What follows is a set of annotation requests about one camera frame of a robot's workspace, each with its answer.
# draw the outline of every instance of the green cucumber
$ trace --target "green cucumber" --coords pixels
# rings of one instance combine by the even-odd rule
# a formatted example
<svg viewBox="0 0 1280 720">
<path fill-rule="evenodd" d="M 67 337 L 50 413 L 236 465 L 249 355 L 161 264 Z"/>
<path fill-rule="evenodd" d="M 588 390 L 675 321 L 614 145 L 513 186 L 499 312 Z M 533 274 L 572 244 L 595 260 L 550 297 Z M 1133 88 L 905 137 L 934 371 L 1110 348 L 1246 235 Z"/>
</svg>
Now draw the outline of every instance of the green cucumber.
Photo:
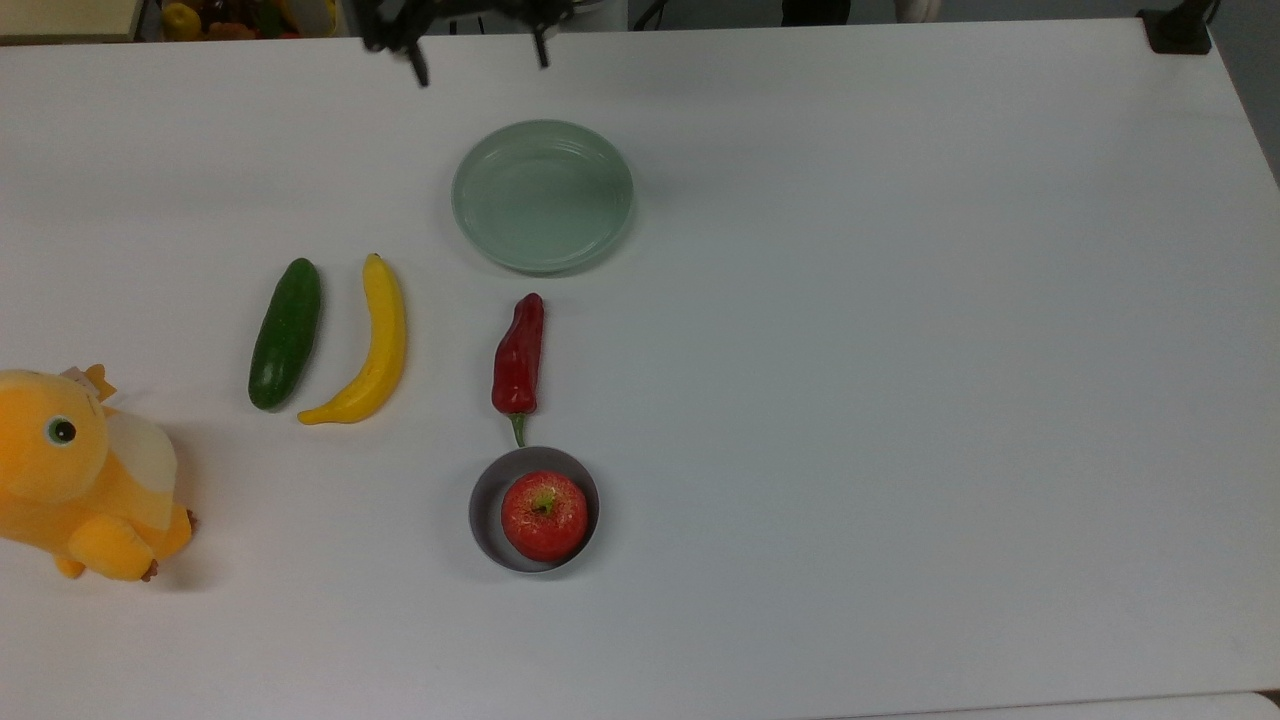
<svg viewBox="0 0 1280 720">
<path fill-rule="evenodd" d="M 302 379 L 320 324 L 320 273 L 306 258 L 289 263 L 275 283 L 248 370 L 248 398 L 260 410 L 279 407 Z"/>
</svg>

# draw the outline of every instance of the plush toy eye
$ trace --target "plush toy eye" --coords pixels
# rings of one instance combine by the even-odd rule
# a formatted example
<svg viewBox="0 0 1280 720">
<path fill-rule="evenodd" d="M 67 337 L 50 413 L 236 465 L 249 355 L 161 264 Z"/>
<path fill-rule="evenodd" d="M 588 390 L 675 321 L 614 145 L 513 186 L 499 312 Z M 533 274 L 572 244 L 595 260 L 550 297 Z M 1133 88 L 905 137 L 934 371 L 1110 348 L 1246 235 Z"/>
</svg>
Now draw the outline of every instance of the plush toy eye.
<svg viewBox="0 0 1280 720">
<path fill-rule="evenodd" d="M 58 415 L 45 425 L 45 437 L 56 446 L 69 445 L 76 439 L 76 425 L 67 418 Z"/>
</svg>

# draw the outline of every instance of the red apple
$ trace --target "red apple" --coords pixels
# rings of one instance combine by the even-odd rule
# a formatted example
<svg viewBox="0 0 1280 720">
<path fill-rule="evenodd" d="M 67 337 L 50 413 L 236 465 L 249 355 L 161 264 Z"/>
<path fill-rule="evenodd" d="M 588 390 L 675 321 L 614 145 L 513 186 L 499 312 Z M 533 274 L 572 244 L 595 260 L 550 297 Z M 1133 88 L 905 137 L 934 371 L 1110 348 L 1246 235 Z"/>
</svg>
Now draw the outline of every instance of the red apple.
<svg viewBox="0 0 1280 720">
<path fill-rule="evenodd" d="M 502 498 L 502 532 L 525 557 L 554 562 L 586 534 L 586 496 L 559 473 L 522 475 Z"/>
</svg>

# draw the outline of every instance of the pepper stem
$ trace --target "pepper stem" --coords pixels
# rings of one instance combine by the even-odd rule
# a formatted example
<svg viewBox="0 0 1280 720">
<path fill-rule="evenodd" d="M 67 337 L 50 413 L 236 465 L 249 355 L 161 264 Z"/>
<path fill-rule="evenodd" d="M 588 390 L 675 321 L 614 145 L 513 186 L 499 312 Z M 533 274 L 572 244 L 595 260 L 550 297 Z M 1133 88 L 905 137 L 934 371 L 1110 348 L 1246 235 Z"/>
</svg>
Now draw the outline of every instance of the pepper stem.
<svg viewBox="0 0 1280 720">
<path fill-rule="evenodd" d="M 507 415 L 511 418 L 511 429 L 516 430 L 516 447 L 525 447 L 525 414 L 512 413 Z"/>
</svg>

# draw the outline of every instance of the banana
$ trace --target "banana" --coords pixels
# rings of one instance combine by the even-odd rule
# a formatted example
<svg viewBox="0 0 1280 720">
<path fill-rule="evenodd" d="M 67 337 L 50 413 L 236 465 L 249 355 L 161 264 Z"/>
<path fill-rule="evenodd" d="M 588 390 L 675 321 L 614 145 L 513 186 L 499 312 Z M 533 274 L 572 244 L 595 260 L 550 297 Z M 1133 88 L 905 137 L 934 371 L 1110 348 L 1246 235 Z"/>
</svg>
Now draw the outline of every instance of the banana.
<svg viewBox="0 0 1280 720">
<path fill-rule="evenodd" d="M 378 411 L 404 372 L 404 296 L 396 273 L 376 254 L 365 259 L 365 301 L 369 304 L 369 355 L 347 387 L 319 407 L 298 413 L 303 425 L 358 423 Z"/>
</svg>

